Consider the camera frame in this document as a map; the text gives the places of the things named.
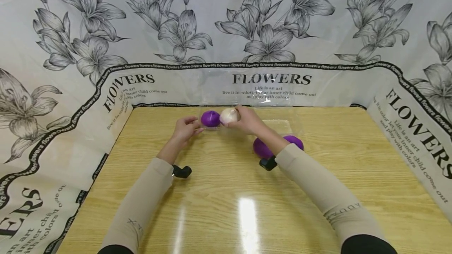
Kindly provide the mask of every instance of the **garlic bulb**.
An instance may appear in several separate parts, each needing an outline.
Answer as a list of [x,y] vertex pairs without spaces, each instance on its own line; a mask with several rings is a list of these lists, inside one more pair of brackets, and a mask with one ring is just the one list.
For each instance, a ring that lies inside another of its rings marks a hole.
[[225,125],[231,122],[237,122],[240,120],[240,114],[236,108],[226,108],[220,114],[220,122]]

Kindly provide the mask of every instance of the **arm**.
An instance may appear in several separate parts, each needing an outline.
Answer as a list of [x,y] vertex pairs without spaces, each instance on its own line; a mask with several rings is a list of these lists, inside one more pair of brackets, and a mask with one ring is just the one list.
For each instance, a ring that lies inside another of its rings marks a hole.
[[281,170],[303,189],[336,231],[343,254],[396,254],[373,216],[330,171],[267,127],[251,108],[237,109],[241,120],[229,127],[253,134],[268,146]]
[[196,117],[178,120],[175,132],[125,196],[98,254],[136,254],[152,214],[173,182],[173,164],[189,139],[200,132]]

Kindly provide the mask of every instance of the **arm sleeve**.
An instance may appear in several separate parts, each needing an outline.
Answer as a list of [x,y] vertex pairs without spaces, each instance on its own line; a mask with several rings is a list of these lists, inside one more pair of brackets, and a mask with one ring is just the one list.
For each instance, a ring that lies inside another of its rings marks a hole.
[[173,182],[173,166],[154,158],[119,206],[99,254],[136,254],[144,230]]
[[[336,231],[340,245],[349,247],[351,244],[356,244],[357,241],[356,238],[351,239],[352,237],[366,234],[374,237],[376,239],[374,241],[381,240],[393,249],[385,241],[383,232],[373,216],[352,192],[303,150],[300,150],[295,144],[289,144],[277,155],[275,160],[283,173],[300,186],[322,212]],[[386,254],[396,253],[396,251],[393,249],[393,252],[375,253]]]

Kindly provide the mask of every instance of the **purple ball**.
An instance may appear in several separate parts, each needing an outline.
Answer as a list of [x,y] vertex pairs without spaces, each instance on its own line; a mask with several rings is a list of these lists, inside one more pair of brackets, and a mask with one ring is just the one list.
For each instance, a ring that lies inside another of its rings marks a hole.
[[286,136],[284,136],[284,138],[286,139],[286,141],[288,141],[290,143],[294,143],[295,145],[298,146],[298,148],[300,148],[301,150],[304,150],[303,142],[296,136],[286,135]]
[[[286,141],[294,143],[298,148],[304,150],[303,142],[296,136],[286,135],[284,136],[284,138],[286,139]],[[259,138],[256,138],[256,140],[253,142],[253,150],[260,158],[270,159],[273,156],[273,153],[270,151],[267,145],[265,145]]]
[[260,158],[270,159],[273,156],[273,153],[268,149],[267,145],[259,138],[256,138],[253,142],[253,150]]
[[220,125],[220,114],[216,111],[206,111],[200,117],[200,122],[206,127],[218,127]]

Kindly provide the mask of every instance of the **black sleeve cuff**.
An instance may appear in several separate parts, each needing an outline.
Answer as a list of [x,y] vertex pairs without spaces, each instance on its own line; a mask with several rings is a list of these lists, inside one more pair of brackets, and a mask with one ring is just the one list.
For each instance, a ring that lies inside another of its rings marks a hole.
[[368,234],[349,237],[342,244],[341,254],[397,254],[386,241]]
[[133,252],[125,246],[115,244],[105,246],[97,254],[133,254]]

